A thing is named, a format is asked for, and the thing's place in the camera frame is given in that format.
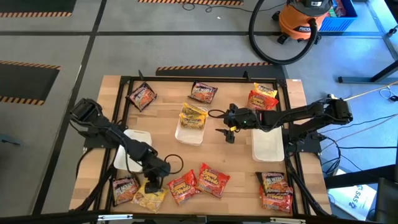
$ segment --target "snack bag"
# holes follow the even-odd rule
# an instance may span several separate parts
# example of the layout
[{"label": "snack bag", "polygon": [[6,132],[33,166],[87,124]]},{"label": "snack bag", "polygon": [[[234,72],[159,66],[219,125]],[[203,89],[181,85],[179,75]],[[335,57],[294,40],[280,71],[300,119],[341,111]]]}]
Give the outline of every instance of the snack bag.
[{"label": "snack bag", "polygon": [[183,104],[182,112],[187,115],[199,114],[199,115],[205,115],[206,117],[208,117],[207,111],[202,110],[197,106],[190,105],[188,103]]},{"label": "snack bag", "polygon": [[193,170],[190,170],[180,178],[170,181],[168,185],[175,203],[177,203],[177,205],[181,205],[188,199],[192,198],[195,194],[200,193],[200,191],[195,188],[196,184],[197,178],[195,177]]},{"label": "snack bag", "polygon": [[205,163],[201,164],[198,185],[196,189],[211,193],[212,195],[221,198],[225,185],[230,176],[213,170]]},{"label": "snack bag", "polygon": [[141,112],[145,107],[156,99],[157,94],[152,88],[144,82],[136,90],[134,90],[127,98]]},{"label": "snack bag", "polygon": [[157,212],[162,204],[165,196],[167,195],[167,189],[160,189],[156,193],[146,194],[145,183],[140,187],[138,192],[135,194],[132,203],[137,203],[142,207],[146,207],[153,212]]},{"label": "snack bag", "polygon": [[205,120],[205,115],[180,113],[180,122],[183,128],[203,129]]},{"label": "snack bag", "polygon": [[263,95],[275,98],[276,94],[278,93],[277,90],[274,90],[272,88],[269,88],[268,86],[261,85],[258,83],[254,83],[254,90],[258,93],[261,93]]},{"label": "snack bag", "polygon": [[260,185],[266,194],[268,193],[293,193],[281,172],[256,172]]},{"label": "snack bag", "polygon": [[261,207],[290,213],[292,194],[265,194],[260,186]]},{"label": "snack bag", "polygon": [[252,110],[272,110],[278,102],[275,98],[251,90],[246,107]]},{"label": "snack bag", "polygon": [[217,90],[218,88],[195,81],[192,85],[191,95],[188,97],[204,103],[211,103]]},{"label": "snack bag", "polygon": [[139,189],[138,181],[132,177],[111,180],[113,189],[113,205],[117,206],[121,203],[131,201]]}]

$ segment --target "gray floor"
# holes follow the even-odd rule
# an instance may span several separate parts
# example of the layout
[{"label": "gray floor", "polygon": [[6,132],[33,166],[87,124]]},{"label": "gray floor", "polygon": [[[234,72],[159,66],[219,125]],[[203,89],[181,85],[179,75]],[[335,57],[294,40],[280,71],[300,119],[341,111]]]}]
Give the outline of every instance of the gray floor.
[{"label": "gray floor", "polygon": [[[78,0],[70,18],[7,18],[0,19],[4,30],[92,30],[100,0]],[[281,1],[267,1],[267,9]],[[371,1],[382,27],[389,30],[396,22],[386,11],[384,2]],[[252,9],[254,1],[244,8]],[[359,18],[347,31],[377,32],[377,26],[367,5],[356,2]],[[277,8],[262,12],[257,30],[278,31],[270,20]],[[184,11],[180,4],[145,4],[130,0],[108,1],[100,31],[247,31],[250,13],[214,8],[206,13],[204,6]],[[265,52],[277,58],[291,57],[304,43],[275,43],[276,37],[257,37]],[[22,147],[0,145],[0,217],[27,215],[31,212],[44,176],[50,151],[65,112],[78,73],[88,37],[0,36],[0,59],[61,65],[60,72],[46,103],[41,107],[0,103],[0,133],[7,133],[24,142]],[[151,76],[160,66],[200,65],[208,63],[260,62],[245,36],[118,36],[97,37],[81,84],[78,99],[96,98],[103,75],[137,75],[141,70]],[[345,85],[337,76],[372,76],[393,62],[381,37],[323,37],[320,44],[301,61],[286,66],[289,78],[303,81],[307,102],[327,93],[348,97],[379,85]],[[396,113],[398,105],[379,96],[378,92],[350,101],[354,122],[370,120]],[[341,146],[393,146],[397,143],[397,118],[370,131],[341,141]],[[330,132],[340,138],[369,125]],[[55,170],[45,202],[45,213],[68,210],[75,181],[75,166],[81,155],[83,138],[71,128]],[[342,152],[362,169],[394,163],[396,152],[390,149],[345,149]],[[336,156],[334,147],[323,153],[323,160]],[[341,167],[356,171],[342,159]],[[23,200],[16,200],[19,195]]]}]

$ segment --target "wooden table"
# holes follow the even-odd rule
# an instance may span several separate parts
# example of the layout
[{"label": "wooden table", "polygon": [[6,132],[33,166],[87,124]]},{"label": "wooden table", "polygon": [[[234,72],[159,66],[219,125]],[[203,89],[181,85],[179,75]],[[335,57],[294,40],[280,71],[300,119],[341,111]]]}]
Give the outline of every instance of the wooden table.
[{"label": "wooden table", "polygon": [[[114,102],[118,92],[120,76],[105,76],[98,96],[98,103],[103,107],[103,113],[108,118],[112,117]],[[142,82],[134,82],[133,89]],[[182,103],[187,102],[197,106],[211,109],[226,110],[230,103],[238,107],[244,107],[248,94],[253,89],[252,83],[211,83],[218,87],[218,92],[209,104],[198,103],[188,98],[192,82],[148,82],[158,94],[143,112],[139,112],[130,106],[127,125],[130,129],[148,131],[152,136],[152,146],[159,152],[159,157],[164,158],[168,154],[178,154],[184,159],[184,168],[179,174],[169,175],[164,180],[164,187],[172,179],[193,169],[198,176],[202,162],[206,162],[212,168],[231,176],[222,199],[218,199],[201,193],[182,206],[177,206],[174,198],[169,193],[163,202],[159,213],[164,214],[198,214],[198,215],[244,215],[244,216],[289,216],[290,214],[261,208],[259,200],[259,182],[255,172],[277,171],[285,172],[284,162],[255,162],[252,159],[251,131],[240,131],[236,134],[234,144],[228,144],[224,136],[215,131],[216,128],[225,128],[222,119],[208,118],[203,143],[199,147],[188,146],[178,142],[175,137],[175,129],[178,122],[178,114]],[[306,105],[305,95],[300,80],[287,80],[287,90],[292,108]],[[284,110],[282,91],[279,92],[281,107]],[[94,149],[81,163],[79,175],[76,180],[75,190],[70,203],[70,208],[79,206],[96,185],[104,149]],[[320,162],[314,154],[300,153],[305,183],[316,201],[331,213],[325,183],[323,181]],[[180,168],[178,159],[170,158],[172,170]],[[127,172],[119,170],[118,177],[127,175]],[[100,208],[104,208],[104,201],[108,186],[106,186],[101,199]],[[299,213],[303,213],[300,191],[296,186],[296,196]],[[152,213],[146,208],[133,203],[124,203],[112,207],[113,212],[124,213]]]}]

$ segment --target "vacuum hose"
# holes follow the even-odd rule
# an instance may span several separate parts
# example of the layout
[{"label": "vacuum hose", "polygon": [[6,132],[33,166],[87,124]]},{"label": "vacuum hose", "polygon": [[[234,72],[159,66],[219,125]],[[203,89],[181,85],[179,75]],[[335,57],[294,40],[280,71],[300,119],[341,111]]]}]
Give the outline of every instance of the vacuum hose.
[{"label": "vacuum hose", "polygon": [[317,22],[314,18],[310,19],[308,21],[308,23],[310,24],[310,28],[311,28],[311,36],[306,44],[306,46],[304,47],[304,49],[296,56],[287,59],[287,60],[278,60],[275,58],[272,58],[268,55],[266,55],[257,45],[256,40],[254,39],[254,23],[256,22],[256,17],[257,17],[257,13],[260,10],[260,7],[262,5],[262,3],[264,2],[264,0],[259,0],[259,2],[256,4],[253,13],[251,15],[250,18],[250,23],[249,23],[249,40],[250,40],[250,45],[253,48],[253,50],[255,51],[255,53],[263,60],[265,60],[266,62],[272,63],[274,65],[288,65],[291,63],[294,63],[298,60],[300,60],[302,57],[304,57],[304,55],[306,55],[308,53],[308,51],[311,49],[312,45],[314,44],[315,40],[317,39],[317,33],[318,33],[318,26],[317,26]]}]

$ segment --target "blue crate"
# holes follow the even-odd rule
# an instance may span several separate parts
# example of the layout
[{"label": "blue crate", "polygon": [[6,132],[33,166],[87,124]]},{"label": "blue crate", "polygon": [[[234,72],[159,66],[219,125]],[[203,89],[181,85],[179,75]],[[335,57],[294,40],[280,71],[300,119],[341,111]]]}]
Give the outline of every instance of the blue crate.
[{"label": "blue crate", "polygon": [[341,0],[347,15],[345,17],[326,17],[322,22],[320,31],[344,31],[348,26],[356,20],[358,15],[354,9],[354,4],[351,0]]}]

